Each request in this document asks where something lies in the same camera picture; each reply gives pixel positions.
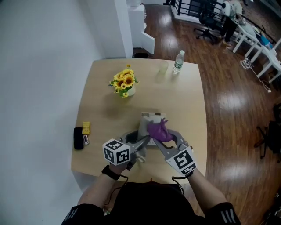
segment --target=standing person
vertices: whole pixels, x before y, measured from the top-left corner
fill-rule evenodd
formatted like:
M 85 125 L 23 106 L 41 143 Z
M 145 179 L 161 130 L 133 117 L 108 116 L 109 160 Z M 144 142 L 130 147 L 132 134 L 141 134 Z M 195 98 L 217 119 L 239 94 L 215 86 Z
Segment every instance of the standing person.
M 223 28 L 220 32 L 220 36 L 219 38 L 223 38 L 223 36 L 225 35 L 225 38 L 223 40 L 223 44 L 225 44 L 228 47 L 231 47 L 230 42 L 230 38 L 232 37 L 232 35 L 234 34 L 234 31 L 236 30 L 236 23 L 234 23 L 234 21 L 236 20 L 236 16 L 238 17 L 239 21 L 242 21 L 242 6 L 240 4 L 239 0 L 233 0 L 233 1 L 229 1 L 230 5 L 231 5 L 231 12 L 229 17 L 226 18 L 226 21 L 223 25 Z
M 233 205 L 198 169 L 187 176 L 195 197 L 205 214 L 197 216 L 188 200 L 170 185 L 156 182 L 128 183 L 118 196 L 110 214 L 102 210 L 112 187 L 125 165 L 106 166 L 97 180 L 82 194 L 78 205 L 72 207 L 62 225 L 127 224 L 151 221 L 172 221 L 187 225 L 240 225 Z

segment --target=water bottle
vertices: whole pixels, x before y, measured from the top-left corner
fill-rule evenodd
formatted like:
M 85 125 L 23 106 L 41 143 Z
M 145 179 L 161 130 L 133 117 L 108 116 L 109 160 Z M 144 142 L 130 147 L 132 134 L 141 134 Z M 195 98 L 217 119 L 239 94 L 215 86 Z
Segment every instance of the water bottle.
M 179 73 L 184 63 L 184 51 L 181 50 L 176 57 L 175 65 L 173 68 L 174 73 Z

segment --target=black chair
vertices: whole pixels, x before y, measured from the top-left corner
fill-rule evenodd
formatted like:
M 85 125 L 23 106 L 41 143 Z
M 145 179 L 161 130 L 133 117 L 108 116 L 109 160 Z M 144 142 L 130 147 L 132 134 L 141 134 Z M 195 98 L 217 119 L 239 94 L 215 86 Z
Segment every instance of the black chair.
M 254 145 L 254 148 L 257 148 L 264 144 L 264 152 L 263 155 L 260 156 L 260 159 L 263 159 L 266 154 L 267 147 L 275 153 L 279 154 L 278 163 L 281 161 L 280 153 L 281 153 L 281 127 L 274 121 L 269 122 L 269 126 L 265 127 L 265 133 L 262 131 L 260 127 L 257 127 L 260 133 L 263 136 L 263 140 L 260 140 Z
M 198 30 L 198 31 L 203 32 L 203 34 L 197 36 L 196 39 L 199 39 L 200 37 L 203 37 L 205 39 L 205 37 L 208 37 L 211 40 L 212 45 L 214 45 L 214 40 L 217 40 L 217 37 L 210 33 L 210 29 L 221 30 L 222 27 L 221 27 L 221 23 L 214 19 L 214 16 L 216 15 L 216 13 L 214 13 L 212 10 L 208 9 L 211 7 L 212 7 L 212 5 L 210 4 L 210 2 L 204 1 L 202 3 L 202 11 L 199 16 L 200 23 L 207 26 L 208 28 L 206 30 L 194 28 L 194 31 Z

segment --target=purple glove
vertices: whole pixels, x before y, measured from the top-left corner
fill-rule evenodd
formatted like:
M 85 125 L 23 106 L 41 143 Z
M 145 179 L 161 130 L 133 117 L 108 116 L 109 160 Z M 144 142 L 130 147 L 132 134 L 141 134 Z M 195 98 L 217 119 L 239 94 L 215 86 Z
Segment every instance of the purple glove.
M 172 135 L 167 131 L 165 123 L 168 121 L 165 118 L 161 119 L 160 123 L 149 123 L 147 131 L 151 138 L 155 138 L 160 142 L 169 142 L 172 140 Z

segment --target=white cabinet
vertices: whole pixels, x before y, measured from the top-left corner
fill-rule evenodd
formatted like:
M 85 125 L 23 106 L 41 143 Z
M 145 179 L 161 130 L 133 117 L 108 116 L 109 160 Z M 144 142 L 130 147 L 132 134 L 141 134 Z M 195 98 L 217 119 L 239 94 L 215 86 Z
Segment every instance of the white cabinet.
M 154 54 L 155 38 L 144 32 L 146 28 L 146 24 L 144 23 L 144 5 L 129 7 L 128 13 L 133 47 L 144 48 L 149 53 Z

